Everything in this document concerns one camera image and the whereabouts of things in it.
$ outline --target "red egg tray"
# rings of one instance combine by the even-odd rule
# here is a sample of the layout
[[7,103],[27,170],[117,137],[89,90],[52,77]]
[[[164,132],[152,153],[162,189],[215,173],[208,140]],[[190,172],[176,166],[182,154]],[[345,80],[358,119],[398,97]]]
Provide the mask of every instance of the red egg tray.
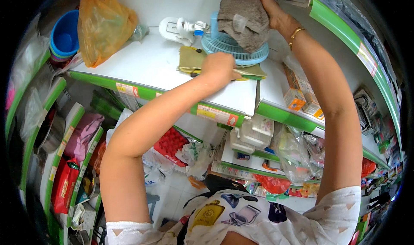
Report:
[[187,164],[179,160],[176,153],[183,149],[184,144],[189,143],[185,137],[172,127],[154,144],[154,149],[178,166],[184,167]]

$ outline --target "blue bucket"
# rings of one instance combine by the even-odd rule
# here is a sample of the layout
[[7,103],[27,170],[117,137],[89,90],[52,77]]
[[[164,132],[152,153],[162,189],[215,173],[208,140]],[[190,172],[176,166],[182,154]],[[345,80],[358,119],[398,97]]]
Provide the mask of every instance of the blue bucket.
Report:
[[56,22],[50,35],[50,57],[56,62],[69,60],[79,50],[77,22],[79,10],[71,10]]

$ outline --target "printed shirt graphic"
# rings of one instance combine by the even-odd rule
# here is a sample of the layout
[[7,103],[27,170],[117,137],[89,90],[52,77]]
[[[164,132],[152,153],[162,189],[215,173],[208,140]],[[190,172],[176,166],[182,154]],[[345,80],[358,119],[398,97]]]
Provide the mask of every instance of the printed shirt graphic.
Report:
[[[183,218],[168,232],[156,231],[149,223],[108,222],[107,238],[110,245],[176,245],[188,222],[186,245],[218,245],[229,231],[260,245],[347,245],[358,221],[360,191],[355,186],[331,192],[301,215],[249,193],[221,190],[210,198],[190,200]],[[113,230],[123,231],[115,235]]]

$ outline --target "hand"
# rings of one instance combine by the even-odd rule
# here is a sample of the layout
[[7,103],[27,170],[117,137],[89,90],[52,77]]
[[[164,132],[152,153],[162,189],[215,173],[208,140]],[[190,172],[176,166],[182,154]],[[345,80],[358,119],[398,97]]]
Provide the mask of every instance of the hand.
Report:
[[209,54],[201,66],[198,77],[211,84],[215,91],[225,87],[230,81],[240,79],[241,75],[234,72],[235,62],[231,54],[218,52]]
[[295,29],[301,26],[296,19],[284,12],[276,1],[261,0],[261,2],[269,15],[270,28],[279,31],[285,39],[289,39]]

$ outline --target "woman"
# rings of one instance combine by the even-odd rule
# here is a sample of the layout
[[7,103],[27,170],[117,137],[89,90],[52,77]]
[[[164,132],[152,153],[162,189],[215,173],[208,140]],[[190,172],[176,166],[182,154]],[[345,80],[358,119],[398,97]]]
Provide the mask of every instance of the woman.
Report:
[[196,102],[240,76],[234,59],[206,57],[202,73],[157,97],[115,131],[101,164],[110,244],[348,244],[359,216],[362,140],[354,100],[341,68],[273,0],[261,0],[270,28],[287,42],[325,114],[325,169],[316,206],[303,215],[234,186],[190,200],[168,232],[150,224],[141,155]]

